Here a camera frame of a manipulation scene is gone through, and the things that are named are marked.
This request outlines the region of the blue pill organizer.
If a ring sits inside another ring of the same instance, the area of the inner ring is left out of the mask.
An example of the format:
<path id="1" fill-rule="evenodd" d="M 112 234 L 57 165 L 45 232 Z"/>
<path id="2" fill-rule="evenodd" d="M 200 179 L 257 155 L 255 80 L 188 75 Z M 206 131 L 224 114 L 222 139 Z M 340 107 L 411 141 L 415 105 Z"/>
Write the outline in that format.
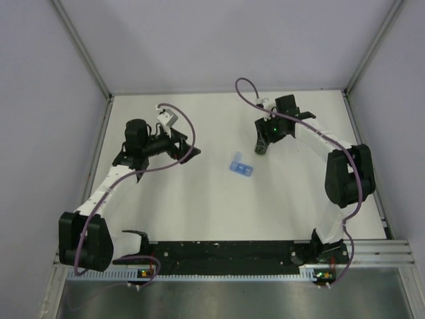
<path id="1" fill-rule="evenodd" d="M 253 172 L 253 167 L 242 162 L 242 153 L 235 152 L 229 166 L 229 170 L 245 177 L 250 177 Z"/>

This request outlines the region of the green pill bottle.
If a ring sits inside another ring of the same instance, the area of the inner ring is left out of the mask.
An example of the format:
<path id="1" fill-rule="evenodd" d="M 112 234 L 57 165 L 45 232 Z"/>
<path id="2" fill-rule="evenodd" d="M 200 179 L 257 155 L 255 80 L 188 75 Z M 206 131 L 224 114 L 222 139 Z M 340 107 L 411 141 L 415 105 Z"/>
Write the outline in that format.
<path id="1" fill-rule="evenodd" d="M 269 144 L 259 144 L 255 145 L 254 151 L 258 155 L 265 155 L 268 150 Z"/>

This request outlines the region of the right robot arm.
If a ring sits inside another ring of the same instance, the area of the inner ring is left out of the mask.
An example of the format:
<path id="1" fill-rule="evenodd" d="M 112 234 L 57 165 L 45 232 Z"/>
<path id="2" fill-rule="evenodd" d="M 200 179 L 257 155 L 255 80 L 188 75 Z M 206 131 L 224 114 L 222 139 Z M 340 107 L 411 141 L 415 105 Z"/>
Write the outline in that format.
<path id="1" fill-rule="evenodd" d="M 325 194 L 330 206 L 319 218 L 310 246 L 310 255 L 318 263 L 334 255 L 332 244 L 344 236 L 348 220 L 360 210 L 376 189 L 371 150 L 366 144 L 353 145 L 340 140 L 309 111 L 302 112 L 294 95 L 281 96 L 274 102 L 256 98 L 254 106 L 265 112 L 255 121 L 255 152 L 264 155 L 269 145 L 291 136 L 317 154 L 325 163 Z"/>

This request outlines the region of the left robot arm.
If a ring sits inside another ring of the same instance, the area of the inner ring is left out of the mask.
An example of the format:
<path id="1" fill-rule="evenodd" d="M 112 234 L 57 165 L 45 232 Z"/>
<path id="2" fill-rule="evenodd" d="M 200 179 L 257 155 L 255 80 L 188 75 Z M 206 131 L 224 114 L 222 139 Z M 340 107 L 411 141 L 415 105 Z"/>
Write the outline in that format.
<path id="1" fill-rule="evenodd" d="M 147 234 L 124 225 L 126 213 L 118 209 L 120 201 L 139 183 L 151 157 L 167 154 L 178 164 L 200 153 L 175 129 L 159 128 L 152 136 L 145 120 L 127 122 L 125 141 L 103 182 L 85 203 L 59 219 L 60 263 L 104 271 L 126 256 L 135 263 L 146 262 L 151 254 Z"/>

